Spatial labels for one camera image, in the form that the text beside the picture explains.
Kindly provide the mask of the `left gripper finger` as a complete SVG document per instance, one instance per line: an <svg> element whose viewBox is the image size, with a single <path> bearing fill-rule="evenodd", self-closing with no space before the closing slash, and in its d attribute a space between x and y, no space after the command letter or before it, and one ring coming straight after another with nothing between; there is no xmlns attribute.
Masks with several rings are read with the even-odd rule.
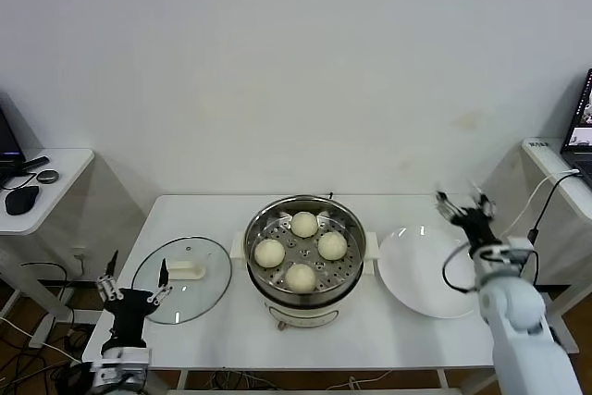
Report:
<svg viewBox="0 0 592 395"><path fill-rule="evenodd" d="M118 288L114 273L117 264L118 251L115 251L107 263L105 272L96 281L96 288L103 301L116 301L122 299L122 292Z"/></svg>
<svg viewBox="0 0 592 395"><path fill-rule="evenodd" d="M171 291L172 286L169 284L167 260L163 259L159 270L158 288L147 298L147 302L150 304L160 304Z"/></svg>

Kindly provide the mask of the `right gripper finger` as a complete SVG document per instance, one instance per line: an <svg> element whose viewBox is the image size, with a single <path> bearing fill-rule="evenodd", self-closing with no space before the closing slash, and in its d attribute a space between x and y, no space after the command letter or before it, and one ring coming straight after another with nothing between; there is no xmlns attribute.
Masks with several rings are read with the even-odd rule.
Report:
<svg viewBox="0 0 592 395"><path fill-rule="evenodd" d="M474 182L471 183L473 186L472 199L475 203L475 208L485 215L486 218L493 218L495 215L495 204L489 200L484 191Z"/></svg>
<svg viewBox="0 0 592 395"><path fill-rule="evenodd" d="M462 210L455 205L444 191L436 191L436 208L452 225L460 225L463 217Z"/></svg>

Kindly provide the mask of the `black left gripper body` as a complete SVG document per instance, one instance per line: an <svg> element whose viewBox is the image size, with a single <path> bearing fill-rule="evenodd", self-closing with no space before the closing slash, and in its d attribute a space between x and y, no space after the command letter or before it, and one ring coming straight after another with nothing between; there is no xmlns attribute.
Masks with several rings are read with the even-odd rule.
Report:
<svg viewBox="0 0 592 395"><path fill-rule="evenodd" d="M103 350L114 348L146 348L142 338L144 319L155 312L155 304L148 302L152 293L147 290L122 289L123 298L107 301L104 309L114 317L111 336Z"/></svg>

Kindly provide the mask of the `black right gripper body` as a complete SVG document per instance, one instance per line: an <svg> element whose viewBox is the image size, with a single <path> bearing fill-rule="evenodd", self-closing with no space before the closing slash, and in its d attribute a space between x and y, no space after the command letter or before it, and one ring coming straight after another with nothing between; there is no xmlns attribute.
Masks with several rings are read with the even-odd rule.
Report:
<svg viewBox="0 0 592 395"><path fill-rule="evenodd" d="M455 217L455 225L460 227L469 242L471 250L479 250L492 245L501 245L492 232L489 224L491 216L487 216L478 208L463 208Z"/></svg>

